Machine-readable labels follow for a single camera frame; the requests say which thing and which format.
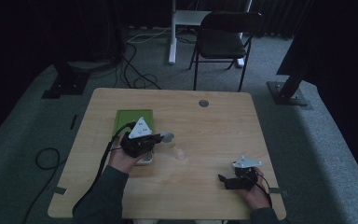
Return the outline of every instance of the black sleeve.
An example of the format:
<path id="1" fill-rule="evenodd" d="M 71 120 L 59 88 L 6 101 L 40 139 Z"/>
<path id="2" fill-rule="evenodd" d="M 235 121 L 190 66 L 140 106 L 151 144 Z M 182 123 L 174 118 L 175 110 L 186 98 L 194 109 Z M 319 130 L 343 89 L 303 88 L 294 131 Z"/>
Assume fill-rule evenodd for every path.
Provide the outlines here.
<path id="1" fill-rule="evenodd" d="M 259 208 L 251 213 L 252 224 L 276 224 L 279 219 L 272 208 Z"/>
<path id="2" fill-rule="evenodd" d="M 73 223 L 121 223 L 121 201 L 128 178 L 128 174 L 107 165 L 92 192 L 75 210 Z"/>

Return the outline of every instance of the hand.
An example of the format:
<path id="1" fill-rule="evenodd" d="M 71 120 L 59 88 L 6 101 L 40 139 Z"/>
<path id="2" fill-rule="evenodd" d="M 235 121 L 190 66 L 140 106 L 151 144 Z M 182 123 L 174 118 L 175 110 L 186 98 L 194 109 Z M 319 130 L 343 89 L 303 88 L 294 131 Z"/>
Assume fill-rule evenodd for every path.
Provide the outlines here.
<path id="1" fill-rule="evenodd" d="M 112 144 L 113 148 L 120 147 L 122 136 L 119 137 L 114 144 Z M 132 167 L 136 164 L 137 161 L 139 161 L 144 155 L 141 155 L 137 158 L 133 158 L 129 155 L 127 155 L 123 149 L 114 149 L 110 152 L 110 158 L 108 165 L 118 169 L 119 171 L 129 174 L 132 170 Z"/>
<path id="2" fill-rule="evenodd" d="M 264 174 L 258 168 L 254 167 L 254 169 L 258 173 L 257 184 L 265 189 L 262 183 L 263 178 L 261 177 Z M 238 193 L 254 210 L 269 207 L 269 200 L 267 199 L 265 192 L 256 185 L 254 185 L 251 190 L 239 189 Z"/>

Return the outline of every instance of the gray carpet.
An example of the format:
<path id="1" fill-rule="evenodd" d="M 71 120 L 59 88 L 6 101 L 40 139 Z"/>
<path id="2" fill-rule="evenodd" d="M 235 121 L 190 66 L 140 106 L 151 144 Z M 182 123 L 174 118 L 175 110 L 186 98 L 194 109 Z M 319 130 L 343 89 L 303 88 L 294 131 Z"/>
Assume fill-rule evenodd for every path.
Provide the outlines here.
<path id="1" fill-rule="evenodd" d="M 191 35 L 181 37 L 194 40 Z M 293 224 L 358 223 L 358 166 L 316 88 L 306 82 L 300 85 L 310 102 L 307 107 L 275 105 L 269 93 L 267 81 L 287 79 L 275 74 L 290 44 L 290 40 L 279 37 L 254 39 L 242 88 L 254 98 L 282 188 L 287 219 Z M 187 67 L 193 45 L 178 42 L 175 65 L 168 65 L 169 39 L 166 36 L 134 46 L 137 52 L 131 63 L 139 72 L 153 74 L 162 89 L 192 90 L 194 71 Z M 133 48 L 128 47 L 126 58 L 129 59 L 133 52 Z M 73 65 L 86 69 L 98 64 L 77 62 Z M 53 66 L 34 80 L 0 127 L 0 223 L 22 223 L 28 207 L 52 173 L 52 170 L 37 168 L 34 162 L 37 152 L 55 147 L 64 160 L 93 90 L 127 88 L 120 78 L 124 66 L 125 63 L 109 71 L 93 73 L 83 95 L 64 95 L 60 99 L 41 99 L 56 77 Z M 202 64 L 198 91 L 236 91 L 241 70 L 226 71 L 225 67 L 225 64 Z M 130 68 L 127 76 L 131 84 L 137 78 Z M 54 154 L 46 153 L 41 156 L 40 163 L 49 166 L 55 160 Z M 62 168 L 34 204 L 27 223 L 71 222 L 70 218 L 51 218 L 47 214 Z"/>

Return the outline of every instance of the stand base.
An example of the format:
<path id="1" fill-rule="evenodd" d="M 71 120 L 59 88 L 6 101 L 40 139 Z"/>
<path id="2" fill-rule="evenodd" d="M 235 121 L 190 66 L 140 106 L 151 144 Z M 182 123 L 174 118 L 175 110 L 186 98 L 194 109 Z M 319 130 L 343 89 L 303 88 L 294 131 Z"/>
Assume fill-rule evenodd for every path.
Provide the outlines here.
<path id="1" fill-rule="evenodd" d="M 284 82 L 275 82 L 270 81 L 267 82 L 269 91 L 274 98 L 275 104 L 277 105 L 302 105 L 307 106 L 309 103 L 304 99 L 303 94 L 300 89 L 296 90 L 295 94 L 293 94 L 290 98 L 283 98 L 280 96 L 281 87 L 284 85 Z"/>
<path id="2" fill-rule="evenodd" d="M 86 88 L 90 73 L 75 72 L 77 78 L 70 85 L 62 85 L 57 76 L 49 91 L 43 93 L 42 99 L 59 99 L 61 95 L 81 95 Z"/>

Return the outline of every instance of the black device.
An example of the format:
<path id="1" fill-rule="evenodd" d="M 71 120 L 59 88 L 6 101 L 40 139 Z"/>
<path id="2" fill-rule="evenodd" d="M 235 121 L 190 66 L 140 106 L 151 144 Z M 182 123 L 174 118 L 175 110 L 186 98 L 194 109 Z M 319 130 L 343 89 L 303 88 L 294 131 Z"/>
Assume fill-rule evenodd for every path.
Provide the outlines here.
<path id="1" fill-rule="evenodd" d="M 139 138 L 130 138 L 130 133 L 125 132 L 120 145 L 124 152 L 133 158 L 153 150 L 155 144 L 160 143 L 164 136 L 161 134 L 148 135 Z"/>
<path id="2" fill-rule="evenodd" d="M 226 189 L 250 190 L 253 188 L 255 183 L 257 183 L 257 172 L 253 167 L 234 167 L 234 174 L 237 178 L 227 179 L 222 175 L 218 175 L 219 180 L 225 184 Z"/>

